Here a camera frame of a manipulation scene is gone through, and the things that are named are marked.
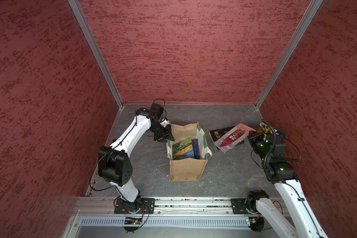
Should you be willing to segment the Animal Farm blue book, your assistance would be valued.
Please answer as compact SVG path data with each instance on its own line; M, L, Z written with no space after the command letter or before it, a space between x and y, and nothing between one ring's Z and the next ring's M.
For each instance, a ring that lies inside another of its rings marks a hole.
M192 144L192 139L186 138L183 141L176 143L172 146L173 149L173 160L182 160L187 158L194 158L194 149Z

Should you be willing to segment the dark blue book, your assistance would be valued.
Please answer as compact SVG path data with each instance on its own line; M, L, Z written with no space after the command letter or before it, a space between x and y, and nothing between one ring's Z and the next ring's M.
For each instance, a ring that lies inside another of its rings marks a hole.
M197 160L201 159L198 139L192 140L192 148L193 148L193 158Z

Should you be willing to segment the pink red book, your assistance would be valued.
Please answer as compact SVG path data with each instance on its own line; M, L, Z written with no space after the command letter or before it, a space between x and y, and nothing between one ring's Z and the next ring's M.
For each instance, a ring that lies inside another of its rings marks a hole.
M215 141L215 146L226 153L247 138L250 131L256 132L256 130L251 127L244 124L238 124L217 139Z

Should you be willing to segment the green burlap canvas bag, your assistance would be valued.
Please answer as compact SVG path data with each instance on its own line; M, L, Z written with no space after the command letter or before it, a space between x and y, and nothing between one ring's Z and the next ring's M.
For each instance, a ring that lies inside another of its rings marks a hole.
M167 142L167 155L170 160L169 181L196 181L200 180L208 163L209 157L213 155L210 150L204 130L198 123L179 126L172 124L174 141ZM198 140L199 156L180 155L174 157L174 145L186 139Z

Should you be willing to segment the black book yellow characters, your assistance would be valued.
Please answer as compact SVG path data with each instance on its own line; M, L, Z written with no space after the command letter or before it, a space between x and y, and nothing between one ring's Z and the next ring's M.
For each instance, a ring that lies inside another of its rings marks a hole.
M216 129L216 130L211 130L210 132L209 132L209 135L210 135L210 137L211 137L211 139L212 139L212 141L213 141L213 144L214 144L214 146L215 146L215 148L217 149L217 150L220 150L220 148L218 148L217 146L216 146L216 141L218 140L218 139L220 139L220 138L222 138L225 134L227 134L230 130L232 130L234 127L227 127L227 128L222 128L222 129ZM233 141L232 141L232 135L230 134L229 136L227 136L226 137L226 139L225 139L225 143L226 143L226 145L225 145L225 147L227 147L230 143L232 143Z

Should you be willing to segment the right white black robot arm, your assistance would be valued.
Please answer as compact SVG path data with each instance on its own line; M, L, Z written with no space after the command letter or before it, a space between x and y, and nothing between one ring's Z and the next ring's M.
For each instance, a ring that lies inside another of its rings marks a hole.
M297 174L284 158L285 138L283 132L274 129L269 133L250 131L248 135L253 152L262 160L263 171L279 192L291 221L262 190L248 193L245 209L249 214L259 214L280 238L326 238L327 234L307 202Z

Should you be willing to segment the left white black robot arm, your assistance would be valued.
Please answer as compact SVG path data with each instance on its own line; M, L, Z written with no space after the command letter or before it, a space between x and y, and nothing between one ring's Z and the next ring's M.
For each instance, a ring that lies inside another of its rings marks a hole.
M157 103L149 109L140 108L124 133L110 146L99 150L98 175L117 189L129 213L135 214L142 209L140 191L131 179L133 168L130 156L134 147L147 131L153 133L154 141L174 141L172 126L163 117L164 112L163 106Z

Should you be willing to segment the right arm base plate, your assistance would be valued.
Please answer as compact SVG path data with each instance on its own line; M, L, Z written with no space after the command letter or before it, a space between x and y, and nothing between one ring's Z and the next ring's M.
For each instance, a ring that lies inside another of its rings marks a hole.
M258 211L251 198L232 198L231 207L233 214L257 214Z

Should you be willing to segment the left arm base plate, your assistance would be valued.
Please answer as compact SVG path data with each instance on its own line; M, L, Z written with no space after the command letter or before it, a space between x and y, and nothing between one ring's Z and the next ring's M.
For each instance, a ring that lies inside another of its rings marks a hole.
M115 202L115 214L153 214L156 199L140 198L131 203L123 199L117 199Z

